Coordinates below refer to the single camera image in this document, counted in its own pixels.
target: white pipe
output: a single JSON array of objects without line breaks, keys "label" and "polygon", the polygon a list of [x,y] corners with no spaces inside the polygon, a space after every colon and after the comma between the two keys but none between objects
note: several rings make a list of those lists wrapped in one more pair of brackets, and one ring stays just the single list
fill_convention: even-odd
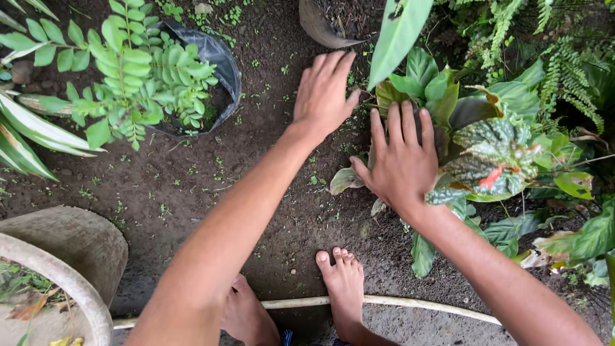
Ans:
[{"label": "white pipe", "polygon": [[[381,304],[381,305],[396,305],[399,307],[411,307],[411,308],[426,308],[429,310],[436,310],[448,313],[454,313],[456,315],[475,318],[489,323],[502,324],[497,318],[486,315],[484,313],[475,312],[472,310],[452,307],[450,305],[444,305],[440,303],[428,302],[426,300],[418,300],[412,298],[398,298],[398,297],[383,297],[383,296],[364,296],[363,302],[368,304]],[[323,297],[310,297],[310,298],[297,298],[297,299],[284,299],[284,300],[264,300],[261,302],[263,307],[267,310],[279,309],[279,308],[300,308],[300,307],[313,307],[317,305],[330,304],[329,296]],[[127,329],[136,325],[136,318],[121,318],[113,320],[113,329]]]}]

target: foot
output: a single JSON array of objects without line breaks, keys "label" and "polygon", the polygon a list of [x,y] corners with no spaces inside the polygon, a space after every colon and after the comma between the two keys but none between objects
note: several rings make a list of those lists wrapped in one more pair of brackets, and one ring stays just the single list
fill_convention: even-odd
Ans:
[{"label": "foot", "polygon": [[232,284],[220,328],[246,346],[281,344],[276,324],[241,274]]},{"label": "foot", "polygon": [[352,344],[351,340],[363,327],[363,265],[346,249],[333,248],[335,264],[331,266],[329,254],[319,251],[316,264],[329,291],[333,323],[338,337]]}]

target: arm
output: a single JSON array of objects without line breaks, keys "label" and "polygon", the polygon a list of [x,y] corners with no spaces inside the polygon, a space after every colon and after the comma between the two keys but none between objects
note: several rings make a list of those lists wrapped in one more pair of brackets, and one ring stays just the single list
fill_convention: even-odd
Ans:
[{"label": "arm", "polygon": [[293,123],[184,243],[127,345],[217,345],[231,283],[310,152],[352,113],[355,53],[320,55],[303,72]]},{"label": "arm", "polygon": [[427,238],[461,271],[520,345],[601,345],[589,326],[551,290],[464,225],[448,208],[428,206],[438,171],[434,129],[421,110],[423,146],[416,140],[410,102],[389,109],[389,143],[376,110],[371,114],[373,169],[351,158],[365,185]]}]

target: plastic grow bag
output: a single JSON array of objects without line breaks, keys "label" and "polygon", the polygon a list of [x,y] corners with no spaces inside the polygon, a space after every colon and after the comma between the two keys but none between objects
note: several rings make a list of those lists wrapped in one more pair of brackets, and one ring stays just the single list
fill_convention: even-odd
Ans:
[{"label": "plastic grow bag", "polygon": [[[208,134],[218,127],[226,118],[235,113],[237,107],[239,107],[239,101],[241,98],[241,79],[239,78],[239,69],[235,63],[235,59],[232,56],[231,51],[226,44],[218,39],[201,31],[193,30],[185,26],[181,26],[175,22],[158,22],[153,24],[152,27],[160,28],[161,30],[169,33],[174,33],[180,40],[186,45],[196,44],[199,48],[199,57],[203,61],[209,61],[211,64],[216,64],[216,68],[213,71],[214,77],[218,78],[219,83],[228,91],[232,98],[232,103],[226,106],[224,111],[218,116],[218,119],[213,123],[212,127],[208,131],[199,132],[196,135]],[[182,125],[174,116],[171,116],[171,125],[177,129],[187,130],[188,128]],[[188,134],[176,134],[165,130],[157,125],[150,126],[151,128],[165,132],[175,137],[189,137]]]}]

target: dark soil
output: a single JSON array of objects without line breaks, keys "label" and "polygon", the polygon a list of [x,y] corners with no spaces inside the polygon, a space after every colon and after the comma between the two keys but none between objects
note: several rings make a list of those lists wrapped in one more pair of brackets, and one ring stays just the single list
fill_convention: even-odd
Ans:
[{"label": "dark soil", "polygon": [[385,3],[385,0],[314,0],[339,37],[358,41],[378,33]]},{"label": "dark soil", "polygon": [[[316,55],[328,52],[301,29],[296,1],[253,2],[242,7],[240,24],[224,28],[225,34],[237,40],[232,51],[242,71],[247,97],[242,101],[243,109],[211,134],[180,141],[148,129],[140,151],[135,152],[129,143],[118,141],[105,145],[108,152],[96,158],[51,152],[34,145],[43,163],[54,170],[60,182],[12,171],[0,172],[7,180],[1,186],[12,194],[0,196],[1,218],[65,204],[103,215],[122,230],[129,243],[129,261],[111,306],[113,317],[137,316],[142,311],[173,255],[198,221],[258,162],[290,124],[293,92],[297,90],[302,70]],[[46,0],[46,3],[61,19],[70,13],[65,0]],[[189,0],[177,3],[184,10],[193,6]],[[77,2],[71,5],[93,17],[89,20],[71,15],[84,29],[99,29],[110,13],[108,3],[103,0],[91,0],[87,7]],[[211,16],[227,14],[234,5],[213,7]],[[184,22],[191,25],[187,18]],[[353,49],[358,52],[352,70],[353,84],[361,85],[368,75],[371,52],[367,43]],[[260,65],[253,67],[253,60],[258,60]],[[286,75],[280,70],[285,65],[288,65]],[[39,83],[57,85],[60,97],[65,96],[66,81],[72,81],[81,90],[100,79],[100,73],[94,68],[83,73],[58,74],[55,66],[45,68],[38,76]],[[376,196],[366,188],[350,189],[334,197],[324,190],[325,185],[310,184],[313,175],[328,182],[339,168],[348,167],[349,155],[365,152],[369,144],[367,125],[367,112],[359,108],[318,146],[300,169],[242,269],[258,298],[326,294],[314,256],[318,250],[344,246],[365,265],[366,294],[412,297],[489,313],[460,272],[440,255],[434,260],[431,273],[422,280],[416,279],[410,268],[410,234],[403,232],[399,217],[390,210],[377,222],[370,217]],[[542,203],[526,201],[525,207],[534,208]],[[483,222],[504,218],[499,203],[474,204]],[[521,199],[504,204],[512,216],[522,213]],[[292,269],[296,269],[295,275],[290,274]],[[565,279],[554,278],[543,270],[532,270],[532,273],[561,296],[575,292],[574,286]],[[552,284],[553,280],[563,284]],[[609,312],[594,309],[587,301],[579,303],[575,295],[570,297],[569,302],[575,303],[575,308],[606,340],[611,323]],[[321,335],[330,328],[328,307],[276,310],[271,315],[279,328],[295,331],[296,341]]]}]

